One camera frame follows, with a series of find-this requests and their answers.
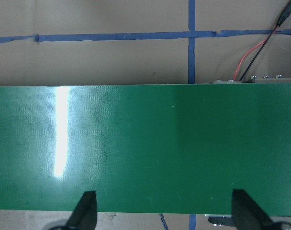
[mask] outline black plug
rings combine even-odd
[[[290,14],[291,14],[291,1],[287,4],[283,12],[280,14],[280,17],[276,25],[280,27],[283,24],[283,22],[289,17]]]

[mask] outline blue tape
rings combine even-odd
[[[168,228],[168,226],[167,226],[167,223],[166,223],[166,221],[165,221],[165,217],[164,217],[164,215],[163,215],[162,213],[160,213],[159,216],[160,216],[160,220],[161,220],[161,223],[163,224],[164,229],[165,229],[165,230],[169,230],[169,228]]]
[[[0,43],[33,38],[36,42],[66,42],[66,41],[110,41],[110,40],[152,40],[152,39],[179,39],[179,38],[206,38],[231,37],[239,35],[269,34],[271,30],[222,30],[215,31],[182,31],[182,32],[156,32],[131,34],[56,34],[56,35],[30,35],[0,37]],[[291,30],[277,31],[278,35],[291,35]]]
[[[189,38],[188,44],[188,84],[195,84],[195,38]]]
[[[188,28],[190,31],[195,31],[195,0],[188,2]]]
[[[190,214],[189,215],[189,228],[188,230],[195,230],[197,227],[197,215]]]
[[[9,36],[9,37],[0,37],[0,43],[7,43],[11,41],[17,40],[25,40],[28,38],[32,38],[33,36]]]

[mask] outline green conveyor belt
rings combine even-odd
[[[291,84],[0,87],[0,209],[291,216]]]

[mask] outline green surface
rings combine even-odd
[[[291,216],[291,84],[0,87],[0,209],[227,214],[233,188]]]

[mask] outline red wire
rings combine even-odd
[[[237,75],[238,75],[238,72],[239,72],[240,67],[241,67],[241,65],[242,65],[242,62],[243,62],[243,60],[246,58],[246,56],[247,56],[249,53],[251,53],[254,49],[256,49],[256,48],[258,48],[259,46],[261,46],[262,44],[264,44],[264,42],[265,42],[266,40],[267,40],[267,38],[266,38],[265,40],[263,40],[261,43],[259,43],[258,45],[256,45],[255,47],[251,48],[249,51],[247,51],[246,54],[244,54],[244,56],[241,58],[241,60],[240,60],[240,62],[239,62],[239,64],[238,64],[238,66],[237,66],[237,69],[236,69],[236,71],[235,71],[235,74],[234,74],[234,77],[233,77],[233,80],[234,80],[234,81],[235,81],[236,78],[237,78]]]

